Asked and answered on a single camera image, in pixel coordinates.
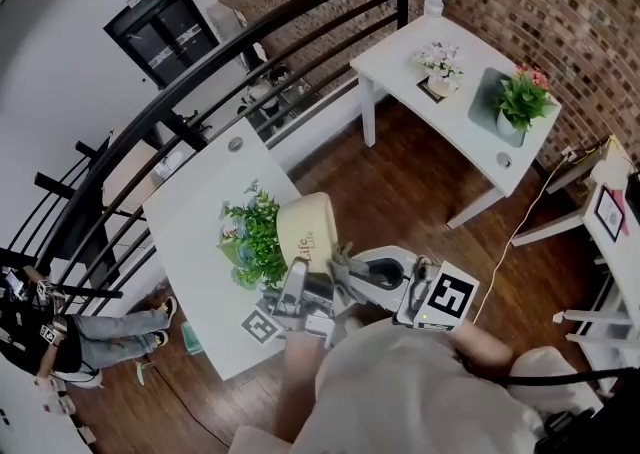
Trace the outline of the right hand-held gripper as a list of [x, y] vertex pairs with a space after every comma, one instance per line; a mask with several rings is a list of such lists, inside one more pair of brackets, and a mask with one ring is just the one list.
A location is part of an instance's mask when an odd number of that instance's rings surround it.
[[353, 258], [363, 262], [391, 259], [402, 266], [403, 273], [413, 271], [403, 298], [402, 284], [374, 284], [358, 275], [350, 275], [346, 284], [355, 301], [396, 311], [393, 323], [411, 329], [453, 331], [466, 318], [479, 285], [477, 279], [447, 261], [436, 265], [420, 259], [416, 263], [416, 254], [399, 246], [372, 248]]

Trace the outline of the grey wiping cloth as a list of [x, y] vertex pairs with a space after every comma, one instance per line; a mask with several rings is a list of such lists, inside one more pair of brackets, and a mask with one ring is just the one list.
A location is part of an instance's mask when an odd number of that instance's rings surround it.
[[351, 277], [352, 274], [355, 274], [357, 277], [368, 276], [369, 267], [365, 262], [350, 256], [352, 247], [352, 242], [347, 242], [344, 245], [335, 244], [333, 246], [331, 259], [328, 262], [328, 267], [343, 304], [347, 305], [348, 302], [352, 300], [364, 305], [367, 303], [367, 299], [362, 293], [352, 288]]

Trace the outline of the blue flower pot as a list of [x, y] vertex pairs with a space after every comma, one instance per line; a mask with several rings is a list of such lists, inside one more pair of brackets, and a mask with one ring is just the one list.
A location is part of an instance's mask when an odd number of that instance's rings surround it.
[[311, 272], [329, 271], [338, 236], [327, 194], [280, 204], [257, 180], [245, 193], [247, 202], [225, 201], [219, 216], [218, 249], [231, 262], [231, 278], [238, 286], [278, 292], [296, 258], [304, 259]]

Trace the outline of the person's right forearm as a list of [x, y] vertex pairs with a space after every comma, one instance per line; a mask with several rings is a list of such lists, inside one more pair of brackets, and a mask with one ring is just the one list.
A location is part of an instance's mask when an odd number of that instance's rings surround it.
[[510, 374], [514, 352], [498, 338], [468, 321], [461, 323], [448, 336], [474, 374], [485, 379]]

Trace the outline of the person's left forearm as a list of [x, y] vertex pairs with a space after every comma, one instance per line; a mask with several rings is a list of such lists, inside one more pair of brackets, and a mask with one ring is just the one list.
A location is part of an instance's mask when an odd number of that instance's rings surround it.
[[274, 418], [274, 434], [294, 443], [315, 405], [315, 379], [326, 357], [324, 341], [305, 332], [289, 332]]

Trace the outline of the large white table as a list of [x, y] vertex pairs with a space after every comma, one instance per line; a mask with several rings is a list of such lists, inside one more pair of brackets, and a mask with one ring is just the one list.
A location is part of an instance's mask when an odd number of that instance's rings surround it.
[[[244, 144], [231, 153], [227, 145], [235, 136]], [[159, 262], [223, 380], [260, 364], [284, 346], [280, 339], [261, 346], [241, 328], [261, 293], [232, 280], [232, 264], [218, 249], [223, 203], [247, 202], [245, 190], [255, 180], [280, 204], [300, 195], [250, 123], [242, 119], [194, 154], [143, 205]]]

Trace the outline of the black white bags heap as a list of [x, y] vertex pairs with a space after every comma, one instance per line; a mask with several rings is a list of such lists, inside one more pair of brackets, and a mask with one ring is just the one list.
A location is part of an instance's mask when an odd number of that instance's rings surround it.
[[[250, 109], [256, 102], [262, 100], [264, 96], [271, 93], [275, 87], [281, 85], [289, 77], [289, 68], [285, 65], [280, 65], [268, 71], [259, 80], [254, 80], [253, 83], [246, 88], [244, 95], [241, 97], [241, 105], [237, 109], [237, 115], [241, 115], [247, 109]], [[298, 79], [287, 87], [282, 88], [269, 100], [264, 101], [259, 108], [249, 112], [246, 115], [246, 119], [258, 133], [261, 140], [267, 141], [273, 137], [278, 130], [295, 119], [307, 106], [310, 99], [305, 99], [300, 105], [292, 108], [288, 113], [276, 119], [264, 130], [259, 131], [259, 129], [273, 117], [277, 116], [283, 109], [286, 109], [293, 102], [296, 102], [309, 90], [310, 85], [304, 79]]]

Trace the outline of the grey tray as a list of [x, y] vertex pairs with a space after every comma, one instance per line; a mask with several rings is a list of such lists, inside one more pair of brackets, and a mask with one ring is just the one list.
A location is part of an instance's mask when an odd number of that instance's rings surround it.
[[510, 146], [520, 148], [524, 144], [525, 132], [518, 131], [507, 120], [500, 120], [496, 105], [504, 91], [502, 81], [509, 79], [507, 74], [495, 68], [486, 68], [468, 110], [468, 118]]

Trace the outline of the cardboard box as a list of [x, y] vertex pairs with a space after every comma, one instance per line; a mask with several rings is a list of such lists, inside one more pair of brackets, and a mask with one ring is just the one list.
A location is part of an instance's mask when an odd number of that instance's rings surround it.
[[[157, 153], [157, 150], [142, 140], [111, 172], [103, 184], [103, 204], [109, 205], [139, 170]], [[143, 203], [158, 187], [158, 177], [149, 172], [128, 195], [128, 199]]]

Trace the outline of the white flowers in pot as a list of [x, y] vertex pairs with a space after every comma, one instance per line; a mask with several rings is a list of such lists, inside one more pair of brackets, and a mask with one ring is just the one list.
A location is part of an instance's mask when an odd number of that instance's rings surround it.
[[413, 55], [427, 75], [427, 89], [438, 97], [448, 97], [460, 87], [464, 69], [458, 46], [430, 42]]

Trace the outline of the white side table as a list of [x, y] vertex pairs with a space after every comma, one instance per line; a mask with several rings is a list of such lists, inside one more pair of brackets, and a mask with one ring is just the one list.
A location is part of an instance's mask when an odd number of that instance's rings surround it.
[[[413, 61], [415, 52], [430, 42], [458, 46], [464, 76], [461, 87], [436, 104], [417, 84], [425, 73]], [[541, 150], [561, 111], [559, 103], [544, 118], [535, 119], [525, 134], [524, 144], [514, 148], [477, 126], [468, 110], [486, 68], [512, 75], [516, 65], [477, 36], [444, 17], [423, 15], [384, 38], [354, 60], [358, 76], [364, 142], [371, 147], [375, 137], [375, 91], [380, 89], [397, 99], [463, 154], [492, 184], [447, 226], [455, 229], [503, 198], [509, 197]], [[496, 161], [499, 152], [512, 159], [510, 168]]]

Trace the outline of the green plant in white pot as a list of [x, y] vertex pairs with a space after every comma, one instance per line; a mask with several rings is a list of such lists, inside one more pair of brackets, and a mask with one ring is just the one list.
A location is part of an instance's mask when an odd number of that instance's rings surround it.
[[526, 132], [534, 119], [545, 117], [554, 105], [549, 89], [534, 86], [527, 76], [514, 75], [502, 84], [504, 91], [496, 105], [500, 115], [518, 131]]

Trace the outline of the black tablet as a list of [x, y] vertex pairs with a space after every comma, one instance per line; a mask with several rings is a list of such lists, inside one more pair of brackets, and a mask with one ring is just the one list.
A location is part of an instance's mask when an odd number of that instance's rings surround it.
[[624, 197], [629, 210], [640, 225], [640, 170], [628, 176]]

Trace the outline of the row of white red-label bottles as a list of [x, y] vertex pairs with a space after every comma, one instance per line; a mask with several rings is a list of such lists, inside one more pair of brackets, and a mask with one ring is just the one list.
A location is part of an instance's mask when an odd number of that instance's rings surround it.
[[52, 377], [47, 379], [35, 377], [34, 385], [39, 392], [45, 412], [66, 416], [75, 414], [75, 405], [67, 395], [63, 381]]

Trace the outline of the black double door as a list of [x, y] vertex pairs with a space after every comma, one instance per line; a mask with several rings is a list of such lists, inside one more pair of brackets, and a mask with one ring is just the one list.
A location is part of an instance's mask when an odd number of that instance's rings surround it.
[[193, 0], [142, 0], [104, 30], [160, 89], [219, 45]]

